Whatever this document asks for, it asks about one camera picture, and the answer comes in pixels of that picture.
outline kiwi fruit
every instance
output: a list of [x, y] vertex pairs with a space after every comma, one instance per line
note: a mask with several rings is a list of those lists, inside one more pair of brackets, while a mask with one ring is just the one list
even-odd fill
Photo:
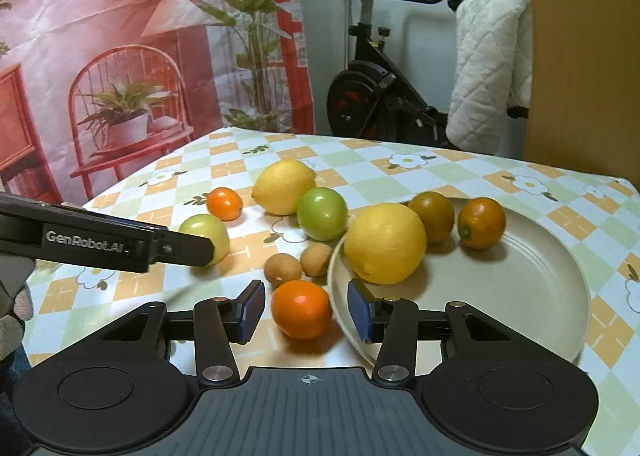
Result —
[[324, 243], [312, 243], [300, 256], [300, 264], [306, 276], [321, 277], [329, 268], [332, 248]]
[[264, 277], [274, 286], [283, 282], [300, 279], [302, 267], [300, 262], [289, 254], [274, 254], [264, 264]]

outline table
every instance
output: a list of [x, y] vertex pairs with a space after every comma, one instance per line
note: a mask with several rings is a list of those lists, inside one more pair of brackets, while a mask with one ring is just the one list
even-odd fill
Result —
[[[341, 193], [353, 214], [437, 190], [449, 197], [493, 197], [556, 234], [574, 253], [591, 290], [591, 327], [579, 364], [596, 383], [600, 409], [584, 448], [594, 456], [640, 454], [638, 192], [623, 179], [461, 151], [236, 128], [201, 137], [86, 207], [176, 228], [188, 216], [206, 212], [206, 193], [228, 186], [244, 201], [242, 217], [228, 224], [230, 254], [209, 269], [156, 264], [148, 274], [42, 263], [30, 279], [36, 317], [28, 323], [24, 346], [31, 362], [148, 301], [180, 310], [214, 296], [235, 298], [252, 279], [262, 278], [269, 256], [298, 256], [307, 241], [295, 220], [265, 216], [251, 198], [261, 170], [280, 159], [301, 160], [314, 169], [318, 185]], [[249, 366], [361, 363], [335, 324], [317, 341], [288, 340], [273, 323], [268, 304], [252, 342], [233, 350], [241, 373]], [[194, 373], [192, 343], [175, 343], [172, 361]]]

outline white quilted jacket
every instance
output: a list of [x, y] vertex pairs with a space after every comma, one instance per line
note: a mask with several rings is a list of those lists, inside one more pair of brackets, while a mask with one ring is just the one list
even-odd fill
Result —
[[495, 154], [507, 108], [529, 107], [530, 0], [465, 0], [456, 11], [458, 60], [447, 137], [460, 149]]

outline red shelf illustration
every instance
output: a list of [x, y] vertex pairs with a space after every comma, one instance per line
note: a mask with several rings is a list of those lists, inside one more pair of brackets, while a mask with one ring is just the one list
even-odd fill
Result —
[[7, 192], [60, 203], [49, 165], [35, 132], [20, 65], [0, 72], [0, 179]]

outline green apple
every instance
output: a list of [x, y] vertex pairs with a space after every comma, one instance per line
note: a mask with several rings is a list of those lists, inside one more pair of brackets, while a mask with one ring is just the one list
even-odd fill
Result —
[[210, 239], [213, 243], [213, 259], [206, 266], [222, 261], [229, 253], [229, 234], [225, 224], [212, 214], [196, 214], [185, 219], [178, 232]]
[[342, 195], [327, 187], [315, 187], [298, 200], [298, 224], [316, 241], [339, 238], [347, 229], [349, 212]]

